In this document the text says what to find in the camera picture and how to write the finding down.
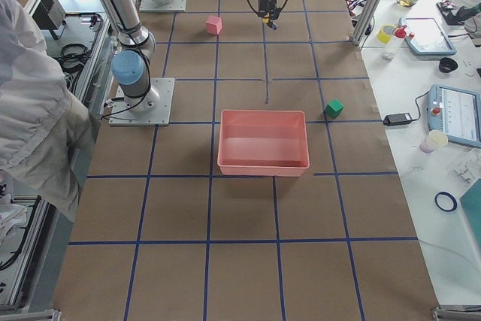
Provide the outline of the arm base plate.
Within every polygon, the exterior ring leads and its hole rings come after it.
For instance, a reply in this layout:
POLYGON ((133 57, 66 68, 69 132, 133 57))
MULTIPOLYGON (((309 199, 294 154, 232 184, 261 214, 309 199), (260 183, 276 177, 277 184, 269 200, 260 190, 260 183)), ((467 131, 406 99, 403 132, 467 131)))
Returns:
POLYGON ((145 98, 133 99, 124 96, 121 86, 116 97, 108 124, 110 126, 167 126, 170 123, 174 94, 174 78, 152 78, 151 89, 145 98))
POLYGON ((142 0, 141 12, 173 13, 184 12, 187 0, 142 0))

